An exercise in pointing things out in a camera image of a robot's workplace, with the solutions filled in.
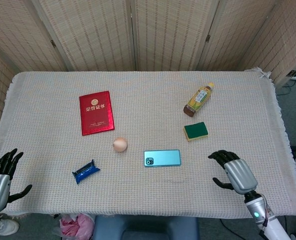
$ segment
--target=red certificate booklet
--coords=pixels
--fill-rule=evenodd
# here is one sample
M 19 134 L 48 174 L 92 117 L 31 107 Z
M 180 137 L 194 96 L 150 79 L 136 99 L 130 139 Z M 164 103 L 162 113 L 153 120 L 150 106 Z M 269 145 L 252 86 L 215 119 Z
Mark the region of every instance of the red certificate booklet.
M 82 135 L 114 130 L 109 91 L 79 97 Z

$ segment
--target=bottle cap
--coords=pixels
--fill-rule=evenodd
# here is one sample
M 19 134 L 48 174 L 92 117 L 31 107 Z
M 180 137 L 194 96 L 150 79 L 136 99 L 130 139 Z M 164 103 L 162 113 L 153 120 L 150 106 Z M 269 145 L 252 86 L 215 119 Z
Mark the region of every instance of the bottle cap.
M 210 82 L 209 84 L 208 84 L 208 87 L 209 88 L 211 88 L 211 90 L 214 88 L 214 83 L 213 82 Z

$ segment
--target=gold emblem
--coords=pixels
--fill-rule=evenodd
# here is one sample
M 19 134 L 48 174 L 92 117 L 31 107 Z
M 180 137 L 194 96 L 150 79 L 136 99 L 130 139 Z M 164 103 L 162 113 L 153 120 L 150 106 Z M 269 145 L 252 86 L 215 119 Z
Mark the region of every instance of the gold emblem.
M 91 104 L 93 105 L 93 106 L 96 106 L 97 104 L 98 104 L 98 100 L 97 99 L 93 99 L 93 100 L 91 100 Z

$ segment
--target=floor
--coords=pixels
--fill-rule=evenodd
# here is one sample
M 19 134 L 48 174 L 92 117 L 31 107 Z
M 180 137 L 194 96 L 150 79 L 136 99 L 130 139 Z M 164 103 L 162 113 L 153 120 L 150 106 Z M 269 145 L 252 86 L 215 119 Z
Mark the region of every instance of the floor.
M 282 109 L 282 117 L 292 146 L 296 146 L 296 83 L 292 87 L 283 87 L 277 91 L 279 105 Z M 284 216 L 278 217 L 285 227 Z M 1 237 L 0 240 L 59 240 L 60 237 L 51 233 L 53 227 L 58 225 L 58 219 L 44 214 L 29 214 L 18 220 L 19 231 L 8 237 Z M 224 219 L 224 224 L 247 240 L 261 240 L 259 230 L 252 219 Z M 240 238 L 227 231 L 219 219 L 200 218 L 201 239 L 216 240 L 239 240 Z M 287 216 L 287 229 L 289 233 L 296 232 L 296 216 Z

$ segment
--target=gray chair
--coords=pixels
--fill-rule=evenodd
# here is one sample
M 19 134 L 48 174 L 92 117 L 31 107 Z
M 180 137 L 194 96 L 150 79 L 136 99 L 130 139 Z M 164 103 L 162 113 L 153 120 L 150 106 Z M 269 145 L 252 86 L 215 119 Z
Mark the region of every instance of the gray chair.
M 93 240 L 199 240 L 198 219 L 187 216 L 97 216 Z

